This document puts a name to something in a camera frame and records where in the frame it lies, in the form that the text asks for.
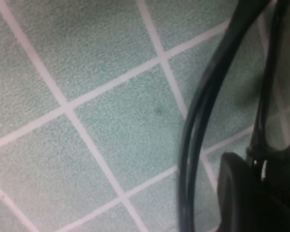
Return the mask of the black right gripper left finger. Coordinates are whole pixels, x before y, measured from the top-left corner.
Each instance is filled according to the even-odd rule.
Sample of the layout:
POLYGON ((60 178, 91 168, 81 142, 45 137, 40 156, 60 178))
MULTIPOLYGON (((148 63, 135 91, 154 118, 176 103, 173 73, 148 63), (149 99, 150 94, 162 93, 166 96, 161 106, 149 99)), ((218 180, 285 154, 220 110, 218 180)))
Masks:
POLYGON ((217 186, 219 232, 267 232, 264 195, 250 166, 239 155, 221 157, 217 186))

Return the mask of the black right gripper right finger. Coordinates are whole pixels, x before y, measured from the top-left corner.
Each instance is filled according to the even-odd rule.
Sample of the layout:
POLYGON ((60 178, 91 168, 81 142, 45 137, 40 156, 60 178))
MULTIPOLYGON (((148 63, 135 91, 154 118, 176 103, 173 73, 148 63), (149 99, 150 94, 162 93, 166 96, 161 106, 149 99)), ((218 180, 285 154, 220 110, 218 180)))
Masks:
POLYGON ((268 162, 265 169, 265 182, 271 194, 285 210, 284 217, 287 223, 286 232, 290 232, 290 163, 274 164, 268 162))

